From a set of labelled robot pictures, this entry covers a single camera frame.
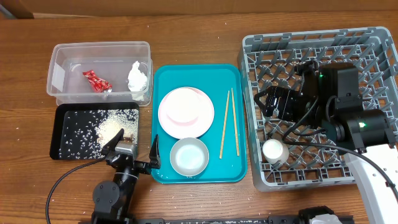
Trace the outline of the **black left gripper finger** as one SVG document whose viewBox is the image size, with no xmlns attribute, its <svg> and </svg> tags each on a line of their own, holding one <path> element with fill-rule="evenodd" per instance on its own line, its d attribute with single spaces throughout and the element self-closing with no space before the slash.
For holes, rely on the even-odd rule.
<svg viewBox="0 0 398 224">
<path fill-rule="evenodd" d="M 106 143 L 102 150 L 101 154 L 106 156 L 108 155 L 111 151 L 115 150 L 115 147 L 117 146 L 119 141 L 122 141 L 124 139 L 124 130 L 120 129 L 120 131 L 113 137 L 108 143 Z"/>
<path fill-rule="evenodd" d="M 160 169 L 161 167 L 161 160 L 160 160 L 160 154 L 159 154 L 159 135 L 156 134 L 154 141 L 152 143 L 150 153 L 149 153 L 149 166 L 152 169 Z"/>
</svg>

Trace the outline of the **grey bowl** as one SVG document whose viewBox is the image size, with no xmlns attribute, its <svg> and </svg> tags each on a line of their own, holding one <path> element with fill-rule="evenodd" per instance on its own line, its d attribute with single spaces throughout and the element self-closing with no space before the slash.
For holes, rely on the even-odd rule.
<svg viewBox="0 0 398 224">
<path fill-rule="evenodd" d="M 207 146 L 197 138 L 178 140 L 170 152 L 170 164 L 174 171 L 185 177 L 201 174 L 210 160 Z"/>
</svg>

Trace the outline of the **white cup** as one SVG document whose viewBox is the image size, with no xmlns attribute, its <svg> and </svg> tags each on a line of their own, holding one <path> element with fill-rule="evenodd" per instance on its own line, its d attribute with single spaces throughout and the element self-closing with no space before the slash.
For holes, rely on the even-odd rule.
<svg viewBox="0 0 398 224">
<path fill-rule="evenodd" d="M 284 163 L 289 157 L 289 150 L 286 144 L 277 139 L 269 139 L 262 145 L 262 153 L 268 163 Z"/>
</svg>

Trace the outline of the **pink bowl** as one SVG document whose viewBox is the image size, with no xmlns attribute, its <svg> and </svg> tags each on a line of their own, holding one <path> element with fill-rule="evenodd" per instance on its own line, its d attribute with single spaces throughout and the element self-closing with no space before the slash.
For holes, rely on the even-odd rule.
<svg viewBox="0 0 398 224">
<path fill-rule="evenodd" d="M 177 88 L 165 98 L 165 114 L 177 124 L 190 124 L 198 118 L 198 94 L 190 88 Z"/>
</svg>

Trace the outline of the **pink plate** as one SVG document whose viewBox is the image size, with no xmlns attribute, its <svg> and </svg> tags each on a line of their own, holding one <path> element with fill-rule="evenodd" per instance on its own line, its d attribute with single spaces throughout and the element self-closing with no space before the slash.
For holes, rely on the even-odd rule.
<svg viewBox="0 0 398 224">
<path fill-rule="evenodd" d="M 177 124 L 171 121 L 165 114 L 165 97 L 163 97 L 158 108 L 158 119 L 163 130 L 173 138 L 198 138 L 205 134 L 212 125 L 215 117 L 215 109 L 210 97 L 203 91 L 194 87 L 181 87 L 190 88 L 198 94 L 200 100 L 198 105 L 198 118 L 190 124 Z"/>
</svg>

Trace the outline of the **red snack wrapper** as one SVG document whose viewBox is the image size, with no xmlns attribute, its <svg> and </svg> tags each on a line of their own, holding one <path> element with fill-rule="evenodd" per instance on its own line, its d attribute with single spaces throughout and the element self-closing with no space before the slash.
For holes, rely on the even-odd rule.
<svg viewBox="0 0 398 224">
<path fill-rule="evenodd" d="M 110 82 L 98 77 L 93 70 L 83 72 L 83 76 L 86 77 L 91 88 L 95 93 L 109 93 L 112 92 L 112 84 Z"/>
</svg>

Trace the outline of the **white napkin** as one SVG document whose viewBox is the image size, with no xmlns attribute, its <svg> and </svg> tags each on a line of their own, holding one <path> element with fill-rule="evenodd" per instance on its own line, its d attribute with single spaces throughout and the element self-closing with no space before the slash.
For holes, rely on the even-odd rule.
<svg viewBox="0 0 398 224">
<path fill-rule="evenodd" d="M 147 85 L 147 76 L 139 70 L 139 66 L 138 61 L 134 62 L 128 74 L 127 86 L 130 91 L 142 91 Z"/>
</svg>

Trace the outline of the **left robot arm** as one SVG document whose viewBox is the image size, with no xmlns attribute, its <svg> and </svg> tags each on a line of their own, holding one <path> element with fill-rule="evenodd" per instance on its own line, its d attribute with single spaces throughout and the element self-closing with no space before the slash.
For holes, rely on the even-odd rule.
<svg viewBox="0 0 398 224">
<path fill-rule="evenodd" d="M 115 169 L 115 174 L 112 181 L 103 181 L 95 187 L 91 222 L 138 223 L 129 213 L 131 199 L 139 175 L 150 175 L 153 169 L 160 169 L 159 137 L 152 143 L 149 162 L 137 160 L 137 144 L 124 139 L 123 129 L 103 146 L 101 153 L 106 164 Z"/>
</svg>

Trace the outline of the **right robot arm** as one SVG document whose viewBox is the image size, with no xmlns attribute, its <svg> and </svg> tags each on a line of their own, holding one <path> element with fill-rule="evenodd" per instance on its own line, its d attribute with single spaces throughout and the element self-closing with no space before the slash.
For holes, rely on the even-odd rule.
<svg viewBox="0 0 398 224">
<path fill-rule="evenodd" d="M 269 86 L 254 96 L 265 117 L 293 123 L 281 141 L 291 146 L 336 149 L 344 155 L 370 223 L 397 223 L 396 137 L 380 109 L 363 108 L 359 71 L 348 62 L 295 66 L 298 91 Z"/>
</svg>

